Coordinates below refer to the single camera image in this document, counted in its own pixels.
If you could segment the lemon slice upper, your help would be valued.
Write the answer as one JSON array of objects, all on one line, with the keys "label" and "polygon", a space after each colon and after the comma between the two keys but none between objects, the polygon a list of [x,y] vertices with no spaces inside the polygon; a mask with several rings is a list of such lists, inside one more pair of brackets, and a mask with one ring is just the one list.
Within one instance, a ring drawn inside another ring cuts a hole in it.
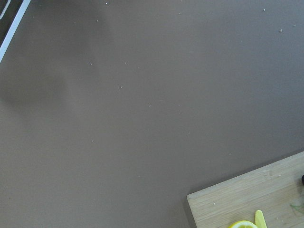
[{"label": "lemon slice upper", "polygon": [[228,228],[257,228],[257,226],[250,221],[241,220],[231,224]]}]

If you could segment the wooden cutting board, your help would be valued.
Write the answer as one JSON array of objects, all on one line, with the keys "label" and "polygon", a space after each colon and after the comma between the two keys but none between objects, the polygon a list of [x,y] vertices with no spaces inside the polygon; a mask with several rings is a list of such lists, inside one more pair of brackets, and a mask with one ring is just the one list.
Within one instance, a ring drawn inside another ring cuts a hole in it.
[{"label": "wooden cutting board", "polygon": [[304,226],[304,154],[300,152],[219,184],[189,194],[198,228],[227,228],[255,221],[261,210],[269,228]]}]

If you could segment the yellow plastic knife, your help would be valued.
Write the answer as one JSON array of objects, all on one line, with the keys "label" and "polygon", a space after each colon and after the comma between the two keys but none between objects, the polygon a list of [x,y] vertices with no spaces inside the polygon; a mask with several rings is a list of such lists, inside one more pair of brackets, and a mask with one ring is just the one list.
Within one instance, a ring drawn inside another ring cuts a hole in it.
[{"label": "yellow plastic knife", "polygon": [[258,228],[267,228],[266,221],[261,210],[255,211],[255,225]]}]

